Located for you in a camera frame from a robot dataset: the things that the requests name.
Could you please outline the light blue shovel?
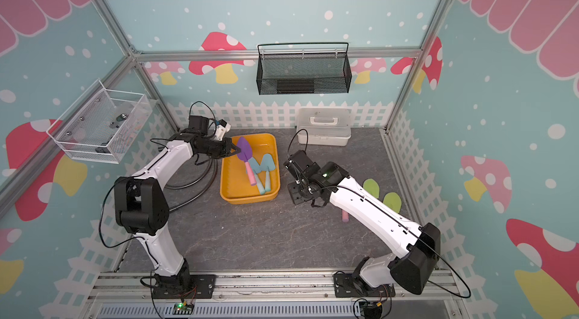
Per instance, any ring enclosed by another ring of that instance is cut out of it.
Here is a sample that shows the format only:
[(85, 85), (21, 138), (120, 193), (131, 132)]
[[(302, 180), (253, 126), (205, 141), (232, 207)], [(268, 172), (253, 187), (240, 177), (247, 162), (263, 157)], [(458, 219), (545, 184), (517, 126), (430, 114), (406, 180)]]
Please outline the light blue shovel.
[(254, 178), (256, 180), (256, 186), (259, 190), (259, 194), (260, 195), (264, 195), (265, 194), (265, 188), (262, 185), (262, 181), (259, 179), (259, 173), (262, 171), (260, 164), (256, 161), (256, 159), (254, 157), (252, 157), (251, 159), (249, 159), (249, 164), (250, 164), (250, 168), (253, 171), (253, 175)]
[(271, 192), (271, 172), (276, 169), (274, 159), (271, 154), (266, 153), (262, 156), (260, 165), (262, 171), (265, 172), (265, 191)]

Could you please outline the green shovel wooden handle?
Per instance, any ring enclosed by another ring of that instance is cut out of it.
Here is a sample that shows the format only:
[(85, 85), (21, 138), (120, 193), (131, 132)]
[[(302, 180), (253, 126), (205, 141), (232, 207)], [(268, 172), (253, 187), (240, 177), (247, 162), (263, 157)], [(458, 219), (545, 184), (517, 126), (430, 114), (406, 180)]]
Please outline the green shovel wooden handle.
[(383, 204), (395, 213), (399, 213), (402, 208), (402, 199), (396, 192), (389, 192), (384, 196)]
[(372, 195), (372, 197), (380, 199), (379, 184), (374, 179), (365, 180), (363, 182), (363, 189)]

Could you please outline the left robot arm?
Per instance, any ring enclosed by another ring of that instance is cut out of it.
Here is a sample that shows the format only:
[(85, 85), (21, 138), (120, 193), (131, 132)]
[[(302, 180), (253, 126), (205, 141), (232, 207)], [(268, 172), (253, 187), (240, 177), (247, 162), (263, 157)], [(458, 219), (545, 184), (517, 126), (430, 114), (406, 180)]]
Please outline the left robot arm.
[(184, 131), (167, 139), (163, 150), (130, 177), (116, 180), (113, 192), (115, 219), (127, 233), (139, 240), (154, 266), (155, 287), (187, 293), (193, 289), (186, 259), (170, 235), (170, 207), (163, 189), (176, 171), (195, 154), (224, 159), (241, 152), (231, 138), (219, 141), (204, 134)]

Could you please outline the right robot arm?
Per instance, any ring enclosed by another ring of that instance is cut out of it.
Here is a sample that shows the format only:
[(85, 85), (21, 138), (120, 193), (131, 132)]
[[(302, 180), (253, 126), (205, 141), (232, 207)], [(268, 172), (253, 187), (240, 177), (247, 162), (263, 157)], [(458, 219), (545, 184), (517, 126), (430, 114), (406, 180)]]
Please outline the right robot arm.
[(390, 254), (363, 259), (351, 274), (360, 293), (386, 284), (422, 294), (440, 259), (440, 230), (420, 225), (387, 207), (334, 162), (319, 166), (299, 150), (284, 163), (294, 181), (288, 185), (295, 205), (320, 199), (347, 212), (379, 237)]

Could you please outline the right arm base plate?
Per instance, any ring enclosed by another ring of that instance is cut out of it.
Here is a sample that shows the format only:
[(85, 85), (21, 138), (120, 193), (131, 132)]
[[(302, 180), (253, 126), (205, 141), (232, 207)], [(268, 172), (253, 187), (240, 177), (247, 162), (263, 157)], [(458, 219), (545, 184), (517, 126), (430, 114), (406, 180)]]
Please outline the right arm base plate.
[(333, 288), (337, 298), (378, 298), (390, 299), (396, 296), (392, 284), (370, 287), (363, 281), (353, 278), (351, 273), (338, 271), (333, 274)]

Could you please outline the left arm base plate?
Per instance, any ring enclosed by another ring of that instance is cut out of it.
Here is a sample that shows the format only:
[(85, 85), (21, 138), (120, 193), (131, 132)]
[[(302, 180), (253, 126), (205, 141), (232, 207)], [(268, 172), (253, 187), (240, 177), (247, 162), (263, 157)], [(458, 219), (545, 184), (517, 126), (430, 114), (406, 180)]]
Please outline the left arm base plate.
[(154, 275), (150, 286), (154, 299), (211, 299), (216, 279), (215, 275), (190, 275), (185, 278)]

